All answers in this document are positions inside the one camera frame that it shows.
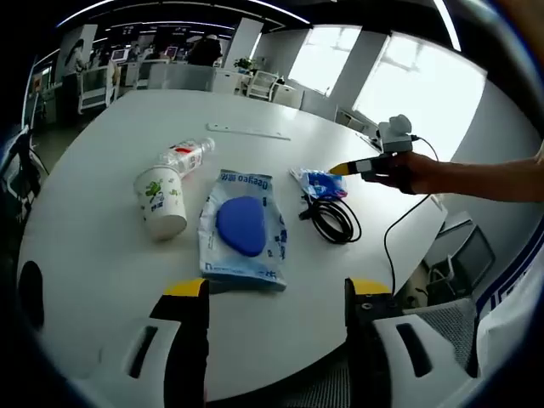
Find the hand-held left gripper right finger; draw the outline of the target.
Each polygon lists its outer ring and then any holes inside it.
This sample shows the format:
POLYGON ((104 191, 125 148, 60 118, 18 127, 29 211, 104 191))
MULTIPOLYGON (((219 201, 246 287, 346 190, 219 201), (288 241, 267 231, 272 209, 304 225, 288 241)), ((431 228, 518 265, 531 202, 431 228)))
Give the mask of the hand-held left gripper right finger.
POLYGON ((353 407, 439 407, 476 377, 476 310, 468 298, 403 309, 374 280, 345 281, 353 407))

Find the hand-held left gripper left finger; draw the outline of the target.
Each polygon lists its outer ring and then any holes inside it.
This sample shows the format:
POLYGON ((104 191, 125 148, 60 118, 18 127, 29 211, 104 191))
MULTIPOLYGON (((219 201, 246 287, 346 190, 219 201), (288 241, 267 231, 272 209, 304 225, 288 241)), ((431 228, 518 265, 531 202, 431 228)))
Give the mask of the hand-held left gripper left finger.
POLYGON ((130 321, 72 385, 92 407, 202 407, 209 343, 209 282, 180 281, 149 316, 130 321))

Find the person's right hand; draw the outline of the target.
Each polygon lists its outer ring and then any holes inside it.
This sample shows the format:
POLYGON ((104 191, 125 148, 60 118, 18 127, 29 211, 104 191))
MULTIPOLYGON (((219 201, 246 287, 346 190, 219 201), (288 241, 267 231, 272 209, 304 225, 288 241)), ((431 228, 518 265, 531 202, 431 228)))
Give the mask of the person's right hand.
POLYGON ((382 182, 375 182, 395 188, 404 194, 430 194, 436 161, 427 156, 406 152, 387 157, 381 172, 382 182))

